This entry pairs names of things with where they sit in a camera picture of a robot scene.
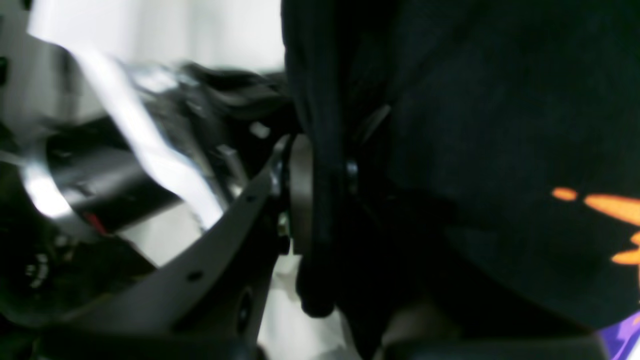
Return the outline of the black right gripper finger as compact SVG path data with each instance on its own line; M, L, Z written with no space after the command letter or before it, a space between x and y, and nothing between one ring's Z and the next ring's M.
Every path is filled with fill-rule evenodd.
M287 135L260 173L190 248L137 284L51 326L39 360L264 360L258 345L290 205Z

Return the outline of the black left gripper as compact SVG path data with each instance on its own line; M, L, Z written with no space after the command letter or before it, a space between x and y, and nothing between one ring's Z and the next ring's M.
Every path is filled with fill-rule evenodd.
M209 230L296 127L283 70L57 54L61 116L1 125L1 317L19 326L153 271L119 233L175 203Z

